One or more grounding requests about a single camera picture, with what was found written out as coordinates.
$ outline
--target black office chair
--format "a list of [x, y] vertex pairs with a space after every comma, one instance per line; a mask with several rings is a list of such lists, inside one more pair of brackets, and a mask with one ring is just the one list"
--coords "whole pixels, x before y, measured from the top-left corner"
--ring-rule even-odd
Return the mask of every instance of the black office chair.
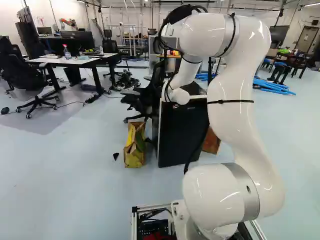
[[140, 114], [136, 116], [126, 117], [123, 122], [128, 123], [128, 120], [144, 118], [147, 121], [152, 117], [153, 108], [160, 105], [162, 87], [165, 79], [165, 61], [162, 60], [154, 65], [152, 77], [147, 87], [136, 87], [133, 90], [123, 90], [121, 94], [124, 97], [121, 103], [129, 104], [128, 110], [134, 108]]
[[[103, 45], [102, 47], [103, 47], [104, 53], [119, 54], [116, 57], [112, 58], [112, 60], [114, 61], [113, 65], [117, 65], [117, 64], [121, 63], [122, 57], [121, 57], [121, 54], [118, 49], [117, 41], [111, 40], [110, 38], [108, 38], [106, 41], [104, 41], [102, 43], [102, 45]], [[121, 72], [117, 72], [117, 71], [115, 71], [114, 74], [119, 77], [121, 77], [121, 75], [122, 75]], [[109, 75], [110, 75], [110, 73], [103, 74], [103, 77], [109, 76]]]
[[27, 119], [32, 117], [31, 113], [37, 106], [47, 105], [51, 106], [54, 110], [58, 109], [56, 104], [47, 102], [53, 99], [58, 101], [58, 96], [38, 97], [38, 94], [43, 91], [44, 87], [50, 85], [46, 80], [46, 65], [46, 63], [43, 63], [36, 68], [15, 54], [4, 54], [0, 52], [2, 77], [13, 87], [12, 91], [14, 91], [14, 96], [23, 102], [34, 98], [33, 101], [16, 108], [16, 112], [21, 113], [23, 108], [32, 106], [25, 116]]

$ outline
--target keyboard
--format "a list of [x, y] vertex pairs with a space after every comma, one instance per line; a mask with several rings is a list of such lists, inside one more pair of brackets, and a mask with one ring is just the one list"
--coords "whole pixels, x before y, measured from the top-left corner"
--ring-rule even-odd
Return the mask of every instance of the keyboard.
[[99, 56], [99, 57], [103, 57], [104, 56], [100, 52], [83, 52], [83, 54], [87, 55], [87, 56]]
[[43, 55], [43, 56], [40, 56], [40, 58], [44, 58], [44, 59], [59, 59], [60, 56], [57, 56], [57, 55]]

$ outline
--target paper bag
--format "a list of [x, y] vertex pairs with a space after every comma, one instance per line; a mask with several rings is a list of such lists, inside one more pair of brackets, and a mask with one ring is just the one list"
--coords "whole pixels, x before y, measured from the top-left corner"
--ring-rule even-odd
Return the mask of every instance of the paper bag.
[[129, 122], [128, 137], [123, 148], [124, 166], [140, 168], [145, 163], [145, 122]]
[[221, 140], [216, 136], [211, 127], [209, 127], [202, 146], [202, 151], [217, 154], [220, 142]]

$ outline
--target floor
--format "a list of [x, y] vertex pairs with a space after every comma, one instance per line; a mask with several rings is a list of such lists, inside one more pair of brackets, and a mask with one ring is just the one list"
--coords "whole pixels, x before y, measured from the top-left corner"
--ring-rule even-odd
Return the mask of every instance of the floor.
[[[61, 68], [55, 72], [67, 80]], [[108, 85], [102, 80], [108, 69], [98, 72]], [[148, 84], [143, 80], [148, 69], [131, 72], [143, 86]], [[81, 75], [93, 82], [90, 70], [82, 69]], [[270, 73], [261, 70], [259, 75]], [[260, 90], [253, 94], [259, 132], [287, 191], [283, 209], [258, 222], [269, 240], [316, 240], [320, 73], [307, 70], [302, 79], [289, 77], [285, 83], [296, 96]], [[89, 96], [75, 86], [62, 92], [58, 104]], [[84, 107], [74, 103], [56, 111], [37, 109], [31, 120], [24, 113], [0, 116], [0, 239], [128, 240], [132, 206], [182, 197], [182, 165], [158, 168], [153, 152], [144, 167], [124, 168], [128, 128], [123, 119], [135, 113], [120, 103], [118, 93], [109, 97]], [[0, 103], [11, 110], [21, 104], [4, 94]], [[120, 153], [117, 161], [113, 153]], [[217, 156], [202, 153], [190, 167], [232, 161], [231, 149], [222, 143]]]

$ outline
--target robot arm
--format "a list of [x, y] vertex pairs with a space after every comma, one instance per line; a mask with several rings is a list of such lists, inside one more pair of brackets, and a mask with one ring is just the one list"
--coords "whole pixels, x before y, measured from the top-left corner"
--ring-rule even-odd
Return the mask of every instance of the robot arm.
[[207, 109], [210, 126], [231, 146], [234, 162], [192, 168], [184, 176], [182, 192], [190, 218], [203, 235], [210, 240], [230, 237], [239, 222], [271, 216], [285, 200], [283, 181], [253, 118], [253, 78], [270, 48], [270, 32], [256, 18], [213, 13], [188, 16], [179, 32], [186, 58], [168, 92], [162, 91], [171, 101], [189, 101], [180, 87], [195, 79], [200, 63], [192, 58], [224, 57], [227, 65], [208, 86]]
[[71, 26], [72, 29], [74, 29], [75, 31], [78, 31], [77, 23], [76, 23], [76, 20], [74, 20], [74, 19], [70, 18], [69, 20], [67, 20], [67, 19], [64, 19], [64, 18], [60, 18], [59, 22], [61, 24], [61, 29], [62, 30], [65, 30], [65, 28], [66, 28], [65, 24], [67, 24], [68, 26]]

